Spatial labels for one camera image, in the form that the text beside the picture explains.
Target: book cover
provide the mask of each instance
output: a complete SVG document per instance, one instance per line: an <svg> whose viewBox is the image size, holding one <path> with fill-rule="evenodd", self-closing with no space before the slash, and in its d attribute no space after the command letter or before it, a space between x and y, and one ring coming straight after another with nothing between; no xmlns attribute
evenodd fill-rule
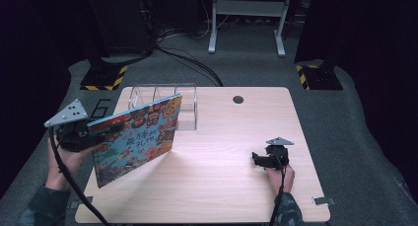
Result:
<svg viewBox="0 0 418 226"><path fill-rule="evenodd" d="M172 149L180 105L176 94L88 123L92 132L113 130L93 151L99 188Z"/></svg>

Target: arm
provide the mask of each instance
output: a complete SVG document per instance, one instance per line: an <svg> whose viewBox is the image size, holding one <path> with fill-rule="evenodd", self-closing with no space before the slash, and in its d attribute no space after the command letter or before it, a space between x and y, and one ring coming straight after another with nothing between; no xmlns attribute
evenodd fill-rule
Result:
<svg viewBox="0 0 418 226"><path fill-rule="evenodd" d="M275 194L279 193L279 188L282 185L282 174L280 171L273 169L266 169L270 184L272 185ZM295 171L290 165L286 167L286 175L283 187L282 201L279 205L277 222L278 225L305 225L302 218L302 212L296 201L293 199L290 191L295 179Z"/></svg>
<svg viewBox="0 0 418 226"><path fill-rule="evenodd" d="M86 156L100 145L80 152L70 152L58 147L62 162L75 178ZM48 177L44 186L36 192L18 225L55 225L65 217L65 208L70 197L69 184L58 169L55 156L48 140Z"/></svg>

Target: table hole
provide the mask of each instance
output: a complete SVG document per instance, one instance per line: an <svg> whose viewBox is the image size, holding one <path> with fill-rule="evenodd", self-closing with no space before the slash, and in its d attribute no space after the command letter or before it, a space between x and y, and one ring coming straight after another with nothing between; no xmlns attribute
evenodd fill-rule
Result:
<svg viewBox="0 0 418 226"><path fill-rule="evenodd" d="M241 96L235 96L235 97L233 98L233 101L234 101L234 103L236 103L236 104L242 104L242 103L243 103L243 101L244 101L244 98L243 98L243 97L241 97Z"/></svg>

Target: jacket sleeve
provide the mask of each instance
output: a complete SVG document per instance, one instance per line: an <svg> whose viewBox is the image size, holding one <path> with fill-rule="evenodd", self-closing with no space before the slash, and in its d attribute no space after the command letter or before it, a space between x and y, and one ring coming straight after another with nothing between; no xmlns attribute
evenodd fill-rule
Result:
<svg viewBox="0 0 418 226"><path fill-rule="evenodd" d="M279 226L305 225L301 209L291 194L283 192L278 211L277 222Z"/></svg>
<svg viewBox="0 0 418 226"><path fill-rule="evenodd" d="M70 190L41 186L19 219L18 225L56 225L65 217L69 197Z"/></svg>

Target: hand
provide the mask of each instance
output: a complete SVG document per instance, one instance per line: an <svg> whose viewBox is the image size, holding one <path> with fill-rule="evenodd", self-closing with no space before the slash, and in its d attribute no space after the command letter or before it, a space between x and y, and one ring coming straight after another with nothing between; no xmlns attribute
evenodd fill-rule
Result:
<svg viewBox="0 0 418 226"><path fill-rule="evenodd" d="M284 185L283 185L283 191L290 193L292 186L293 186L293 181L295 179L295 171L292 169L292 167L290 165L287 165L285 167L286 171L286 175L285 175L285 181L284 181ZM276 193L276 195L279 193L279 189L280 186L282 186L282 172L276 171L274 169L265 169L267 171L268 177L270 179L270 184L274 189L274 192Z"/></svg>
<svg viewBox="0 0 418 226"><path fill-rule="evenodd" d="M58 153L62 159L62 162L67 166L68 171L71 173L73 178L76 177L80 165L83 163L86 156L95 150L96 148L101 147L101 144L92 146L88 149L85 149L80 152L71 152L65 149L62 149L58 146ZM65 179L64 175L60 173L58 164L55 160L55 155L52 150L52 145L50 139L48 138L48 178L46 179L45 186L51 189L66 190L68 189L68 182Z"/></svg>

